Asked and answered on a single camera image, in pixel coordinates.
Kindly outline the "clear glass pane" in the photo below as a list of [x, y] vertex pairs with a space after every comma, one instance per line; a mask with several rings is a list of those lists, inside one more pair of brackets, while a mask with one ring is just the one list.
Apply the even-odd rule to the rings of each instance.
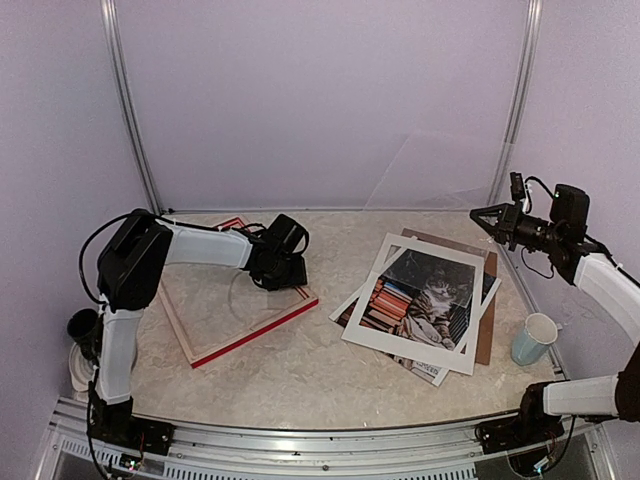
[[467, 210], [486, 202], [501, 143], [485, 135], [416, 130], [401, 143], [366, 210]]

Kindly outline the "red wooden picture frame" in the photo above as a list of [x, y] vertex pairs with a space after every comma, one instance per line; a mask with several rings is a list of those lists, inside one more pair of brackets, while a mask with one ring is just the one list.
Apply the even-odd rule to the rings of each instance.
[[[262, 224], [245, 223], [235, 217], [213, 228], [250, 225]], [[165, 266], [157, 298], [194, 368], [268, 333], [318, 303], [308, 284], [266, 291], [244, 271], [200, 264]]]

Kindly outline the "brown backing board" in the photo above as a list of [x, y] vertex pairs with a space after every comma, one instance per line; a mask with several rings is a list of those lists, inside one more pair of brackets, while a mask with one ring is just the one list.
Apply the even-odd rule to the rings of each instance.
[[495, 318], [495, 294], [499, 288], [497, 278], [497, 254], [479, 247], [467, 245], [444, 237], [419, 232], [404, 228], [401, 233], [404, 237], [415, 237], [418, 240], [437, 244], [457, 251], [480, 256], [484, 259], [484, 280], [482, 309], [484, 311], [479, 323], [475, 363], [488, 366], [491, 360], [493, 345], [494, 318]]

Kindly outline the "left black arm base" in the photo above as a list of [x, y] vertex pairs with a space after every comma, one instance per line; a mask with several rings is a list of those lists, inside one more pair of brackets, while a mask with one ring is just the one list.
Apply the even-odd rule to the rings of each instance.
[[166, 456], [173, 440], [175, 426], [169, 422], [135, 416], [133, 399], [107, 404], [92, 402], [89, 433], [92, 439], [108, 444]]

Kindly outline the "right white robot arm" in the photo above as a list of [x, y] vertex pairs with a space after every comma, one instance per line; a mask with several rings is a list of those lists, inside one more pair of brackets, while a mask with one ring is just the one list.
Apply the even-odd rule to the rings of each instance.
[[[471, 219], [495, 243], [544, 253], [554, 273], [583, 297], [584, 307], [573, 313], [590, 313], [596, 326], [579, 333], [602, 333], [613, 327], [633, 346], [639, 344], [639, 282], [617, 262], [608, 247], [587, 232], [588, 194], [577, 187], [557, 184], [546, 191], [551, 199], [547, 218], [532, 215], [530, 185], [538, 179], [510, 175], [508, 203], [473, 209]], [[534, 384], [523, 395], [511, 433], [523, 444], [535, 442], [551, 419], [572, 415], [582, 418], [639, 420], [639, 353], [633, 351], [617, 373], [548, 384]]]

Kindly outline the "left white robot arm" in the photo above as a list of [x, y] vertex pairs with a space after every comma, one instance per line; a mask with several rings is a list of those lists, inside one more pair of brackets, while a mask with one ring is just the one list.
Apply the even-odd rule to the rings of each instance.
[[165, 266], [200, 264], [246, 272], [266, 291], [307, 285], [306, 228], [280, 214], [269, 226], [223, 230], [170, 220], [145, 209], [113, 219], [117, 230], [97, 259], [97, 290], [89, 296], [103, 316], [95, 391], [106, 405], [99, 424], [121, 445], [140, 434], [137, 418], [117, 406], [131, 398], [131, 369], [144, 310]]

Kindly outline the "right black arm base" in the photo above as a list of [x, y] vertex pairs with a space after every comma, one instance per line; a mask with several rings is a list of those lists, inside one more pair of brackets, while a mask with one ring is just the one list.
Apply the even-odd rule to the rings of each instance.
[[544, 411], [543, 393], [549, 382], [528, 386], [515, 416], [479, 423], [474, 430], [483, 453], [516, 449], [561, 437], [562, 417]]

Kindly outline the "light blue paper cup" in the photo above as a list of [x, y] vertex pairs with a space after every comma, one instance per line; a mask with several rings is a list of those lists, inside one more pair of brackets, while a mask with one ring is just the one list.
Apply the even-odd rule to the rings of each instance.
[[519, 366], [536, 363], [558, 338], [555, 321], [542, 313], [529, 315], [512, 342], [511, 359]]

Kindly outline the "black cup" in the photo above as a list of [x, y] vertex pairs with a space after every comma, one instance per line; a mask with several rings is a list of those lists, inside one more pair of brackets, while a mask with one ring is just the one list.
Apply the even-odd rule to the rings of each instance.
[[77, 311], [67, 323], [67, 334], [88, 361], [93, 361], [98, 357], [101, 332], [101, 317], [96, 310], [91, 308]]

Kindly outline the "white plate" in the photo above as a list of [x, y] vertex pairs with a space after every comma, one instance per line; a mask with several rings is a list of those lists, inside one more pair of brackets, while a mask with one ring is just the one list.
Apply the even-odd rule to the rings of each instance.
[[105, 402], [118, 403], [131, 396], [131, 373], [137, 360], [137, 346], [131, 353], [111, 351], [100, 365], [87, 360], [80, 348], [74, 345], [69, 354], [69, 373], [73, 389], [87, 392], [89, 381], [98, 373], [94, 388]]

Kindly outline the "right aluminium corner post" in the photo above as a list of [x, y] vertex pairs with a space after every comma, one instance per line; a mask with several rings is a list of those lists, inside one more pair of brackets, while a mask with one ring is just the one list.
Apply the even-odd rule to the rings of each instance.
[[516, 72], [515, 86], [497, 166], [494, 171], [491, 187], [486, 200], [487, 205], [492, 205], [499, 201], [508, 177], [509, 167], [516, 148], [522, 118], [526, 108], [531, 76], [534, 69], [537, 44], [540, 35], [542, 11], [542, 0], [530, 0], [527, 3], [524, 36], [518, 69]]

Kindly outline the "aluminium corner post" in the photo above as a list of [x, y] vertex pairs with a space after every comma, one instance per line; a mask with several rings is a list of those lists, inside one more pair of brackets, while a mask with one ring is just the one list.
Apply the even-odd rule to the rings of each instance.
[[527, 3], [524, 36], [518, 69], [516, 72], [515, 86], [497, 166], [494, 171], [491, 187], [486, 200], [487, 205], [492, 205], [499, 201], [508, 177], [509, 167], [516, 148], [522, 118], [526, 108], [531, 76], [534, 69], [537, 44], [540, 35], [542, 11], [542, 0], [530, 0]]
[[112, 65], [116, 95], [119, 100], [127, 138], [140, 177], [149, 209], [155, 214], [164, 211], [150, 163], [144, 148], [143, 137], [136, 115], [133, 95], [128, 81], [126, 60], [121, 40], [117, 5], [114, 0], [101, 0], [100, 12], [106, 37], [106, 45]]

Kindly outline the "aluminium front rail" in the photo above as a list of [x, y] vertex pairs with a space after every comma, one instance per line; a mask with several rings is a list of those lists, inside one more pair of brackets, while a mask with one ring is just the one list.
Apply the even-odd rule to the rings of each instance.
[[[616, 479], [604, 429], [565, 420], [571, 436], [487, 454], [479, 419], [382, 429], [270, 430], [174, 421], [155, 454], [88, 440], [86, 407], [60, 398], [32, 479], [516, 479], [517, 461], [551, 454], [534, 479]], [[95, 468], [101, 463], [104, 474]]]

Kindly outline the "left aluminium corner post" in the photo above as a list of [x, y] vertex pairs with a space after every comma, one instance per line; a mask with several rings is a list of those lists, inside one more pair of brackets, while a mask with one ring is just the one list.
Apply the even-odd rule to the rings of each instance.
[[116, 95], [119, 100], [127, 138], [140, 177], [149, 209], [155, 214], [164, 211], [150, 163], [144, 148], [143, 137], [136, 115], [133, 95], [128, 81], [126, 60], [121, 40], [117, 5], [114, 0], [101, 0], [100, 12], [106, 37], [106, 45], [112, 65]]

